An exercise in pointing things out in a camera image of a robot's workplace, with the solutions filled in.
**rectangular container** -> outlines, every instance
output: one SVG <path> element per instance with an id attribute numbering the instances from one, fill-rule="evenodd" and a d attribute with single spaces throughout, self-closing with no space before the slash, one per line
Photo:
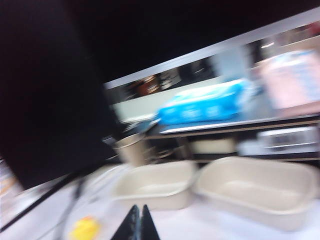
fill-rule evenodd
<path id="1" fill-rule="evenodd" d="M 196 171 L 192 161 L 136 167 L 119 179 L 112 195 L 129 207 L 147 204 L 149 209 L 182 209 L 191 203 Z"/>
<path id="2" fill-rule="evenodd" d="M 205 166 L 194 191 L 215 209 L 291 231 L 305 223 L 318 184 L 307 165 L 231 156 Z"/>

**table surface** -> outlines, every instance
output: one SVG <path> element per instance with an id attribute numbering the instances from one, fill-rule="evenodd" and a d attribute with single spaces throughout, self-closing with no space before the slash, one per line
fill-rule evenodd
<path id="1" fill-rule="evenodd" d="M 98 219 L 102 231 L 97 240 L 110 239 L 128 208 L 112 201 L 110 191 L 115 181 L 128 167 L 124 164 L 105 173 L 103 167 L 91 174 L 83 196 L 78 200 L 65 226 L 65 239 L 75 221 L 85 216 Z M 52 240 L 55 225 L 72 199 L 75 183 L 71 183 L 52 195 L 20 221 L 1 233 L 2 240 Z M 162 240 L 319 240 L 320 200 L 310 211 L 307 224 L 298 231 L 280 231 L 252 220 L 216 211 L 198 197 L 180 210 L 151 211 L 158 234 Z"/>

